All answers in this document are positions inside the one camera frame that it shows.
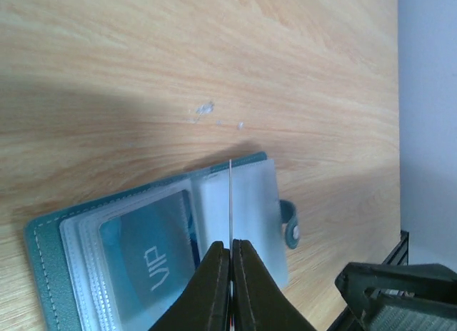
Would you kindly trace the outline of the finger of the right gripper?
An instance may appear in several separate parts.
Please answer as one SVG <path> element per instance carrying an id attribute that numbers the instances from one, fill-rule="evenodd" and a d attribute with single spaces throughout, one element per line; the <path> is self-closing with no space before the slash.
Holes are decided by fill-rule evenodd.
<path id="1" fill-rule="evenodd" d="M 349 263 L 335 286 L 363 330 L 456 329 L 456 273 L 444 265 Z"/>

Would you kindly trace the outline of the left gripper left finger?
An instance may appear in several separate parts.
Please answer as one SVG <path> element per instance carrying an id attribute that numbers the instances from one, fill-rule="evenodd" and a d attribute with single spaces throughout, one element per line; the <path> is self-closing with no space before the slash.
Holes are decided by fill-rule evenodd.
<path id="1" fill-rule="evenodd" d="M 229 330 L 229 256 L 221 241 L 212 243 L 184 291 L 151 330 Z"/>

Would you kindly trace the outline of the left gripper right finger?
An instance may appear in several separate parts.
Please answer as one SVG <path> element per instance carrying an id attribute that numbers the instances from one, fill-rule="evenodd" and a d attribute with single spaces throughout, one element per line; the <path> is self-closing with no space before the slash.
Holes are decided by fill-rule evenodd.
<path id="1" fill-rule="evenodd" d="M 314 330 L 288 301 L 248 240 L 233 241 L 235 330 Z"/>

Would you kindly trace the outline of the teal card holder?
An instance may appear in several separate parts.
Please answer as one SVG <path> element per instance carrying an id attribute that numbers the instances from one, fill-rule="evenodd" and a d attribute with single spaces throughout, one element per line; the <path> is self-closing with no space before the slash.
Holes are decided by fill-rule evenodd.
<path id="1" fill-rule="evenodd" d="M 248 240 L 288 282 L 296 206 L 259 152 L 162 178 L 29 222 L 24 238 L 48 330 L 147 330 L 178 299 L 211 244 Z"/>

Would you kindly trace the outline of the black VIP card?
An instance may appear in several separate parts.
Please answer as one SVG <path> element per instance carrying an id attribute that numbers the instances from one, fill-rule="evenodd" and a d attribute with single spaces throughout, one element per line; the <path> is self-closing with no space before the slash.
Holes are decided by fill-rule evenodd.
<path id="1" fill-rule="evenodd" d="M 230 252 L 230 263 L 229 263 L 229 274 L 230 274 L 230 306 L 233 307 L 233 181 L 232 181 L 232 160 L 228 161 L 228 223 L 229 223 L 229 252 Z M 234 330 L 234 316 L 230 312 L 230 330 Z"/>

